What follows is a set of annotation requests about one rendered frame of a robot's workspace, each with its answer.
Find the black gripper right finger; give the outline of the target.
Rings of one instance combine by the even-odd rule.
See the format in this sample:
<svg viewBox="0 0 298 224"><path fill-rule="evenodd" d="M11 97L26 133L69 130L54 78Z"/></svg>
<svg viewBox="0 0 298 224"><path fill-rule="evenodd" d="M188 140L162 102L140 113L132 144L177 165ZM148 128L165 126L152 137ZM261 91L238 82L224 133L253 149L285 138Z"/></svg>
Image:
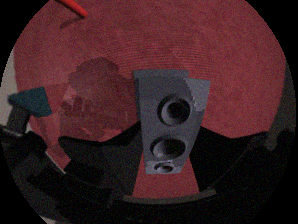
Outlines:
<svg viewBox="0 0 298 224"><path fill-rule="evenodd" d="M267 136L270 136L270 132L263 131L251 136L229 139L220 133L201 127L192 152L189 153L196 183L200 189L198 192L216 189L214 184L218 183L218 180L222 179L247 151L251 152L259 145L265 145Z"/></svg>

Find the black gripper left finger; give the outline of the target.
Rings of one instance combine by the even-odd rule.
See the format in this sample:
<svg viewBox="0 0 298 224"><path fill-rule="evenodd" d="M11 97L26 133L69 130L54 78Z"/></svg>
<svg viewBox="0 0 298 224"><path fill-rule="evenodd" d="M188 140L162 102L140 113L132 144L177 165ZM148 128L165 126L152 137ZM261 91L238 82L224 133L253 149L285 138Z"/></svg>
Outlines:
<svg viewBox="0 0 298 224"><path fill-rule="evenodd" d="M120 135L104 143L74 139L71 136L60 136L57 141L61 149L67 153L68 159L108 172L116 184L124 190L125 196L132 196L137 172L140 169L142 151L144 151L141 121L130 125Z"/></svg>

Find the red peg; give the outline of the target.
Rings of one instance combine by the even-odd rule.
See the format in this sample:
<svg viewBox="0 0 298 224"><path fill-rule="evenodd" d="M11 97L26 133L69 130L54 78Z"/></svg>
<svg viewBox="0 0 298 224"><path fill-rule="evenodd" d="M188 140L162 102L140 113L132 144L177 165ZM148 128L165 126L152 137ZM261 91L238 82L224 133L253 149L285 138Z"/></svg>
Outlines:
<svg viewBox="0 0 298 224"><path fill-rule="evenodd" d="M80 4L74 3L73 0L55 0L55 2L68 8L68 10L71 10L74 14L81 16L81 19L85 19L85 16L88 16L88 11L85 12L84 8L81 8Z"/></svg>

